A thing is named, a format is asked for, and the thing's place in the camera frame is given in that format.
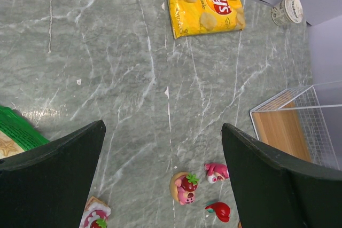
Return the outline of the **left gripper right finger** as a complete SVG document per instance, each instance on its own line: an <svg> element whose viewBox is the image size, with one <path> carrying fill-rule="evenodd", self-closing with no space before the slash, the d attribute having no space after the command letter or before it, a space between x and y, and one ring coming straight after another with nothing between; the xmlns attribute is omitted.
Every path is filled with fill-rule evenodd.
<svg viewBox="0 0 342 228"><path fill-rule="evenodd" d="M341 171L319 166L222 126L242 227L341 227Z"/></svg>

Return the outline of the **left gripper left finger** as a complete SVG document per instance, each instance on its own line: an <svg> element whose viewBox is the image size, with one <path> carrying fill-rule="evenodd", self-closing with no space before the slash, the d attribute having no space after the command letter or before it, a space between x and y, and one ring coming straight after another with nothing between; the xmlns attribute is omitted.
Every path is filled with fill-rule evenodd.
<svg viewBox="0 0 342 228"><path fill-rule="evenodd" d="M1 227L79 227L106 133L102 120L1 160Z"/></svg>

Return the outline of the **strawberry cake slice toy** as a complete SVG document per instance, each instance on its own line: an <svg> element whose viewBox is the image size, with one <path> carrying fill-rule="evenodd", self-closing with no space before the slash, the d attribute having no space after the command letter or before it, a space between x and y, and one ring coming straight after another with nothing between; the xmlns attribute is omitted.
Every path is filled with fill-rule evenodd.
<svg viewBox="0 0 342 228"><path fill-rule="evenodd" d="M107 228L111 208L92 196L86 203L79 228Z"/></svg>

